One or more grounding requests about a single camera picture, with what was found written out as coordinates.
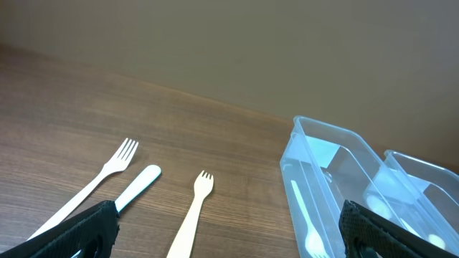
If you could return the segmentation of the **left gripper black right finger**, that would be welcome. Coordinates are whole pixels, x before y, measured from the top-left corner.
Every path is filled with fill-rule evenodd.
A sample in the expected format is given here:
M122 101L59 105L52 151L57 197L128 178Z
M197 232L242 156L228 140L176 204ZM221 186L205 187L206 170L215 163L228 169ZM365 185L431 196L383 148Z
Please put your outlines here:
M341 210L339 231L347 258L458 258L350 200Z

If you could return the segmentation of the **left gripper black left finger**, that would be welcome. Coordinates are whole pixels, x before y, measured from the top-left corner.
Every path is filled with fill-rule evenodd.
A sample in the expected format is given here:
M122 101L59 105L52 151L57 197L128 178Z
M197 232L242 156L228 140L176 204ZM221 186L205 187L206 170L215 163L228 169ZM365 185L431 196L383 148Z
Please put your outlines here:
M120 230L118 219L115 202L101 201L1 253L1 258L109 258Z

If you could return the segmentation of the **white spoon thin handle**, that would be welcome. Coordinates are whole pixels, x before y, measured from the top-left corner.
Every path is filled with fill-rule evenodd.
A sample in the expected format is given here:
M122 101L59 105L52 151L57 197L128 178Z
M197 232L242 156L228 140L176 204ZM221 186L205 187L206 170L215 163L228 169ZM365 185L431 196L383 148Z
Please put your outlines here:
M400 221L410 233L416 235L417 237L420 237L420 235L404 219L400 219ZM430 234L427 240L429 241L429 243L435 245L436 247L439 247L441 249L446 248L446 243L443 241L441 237L439 237L436 234Z

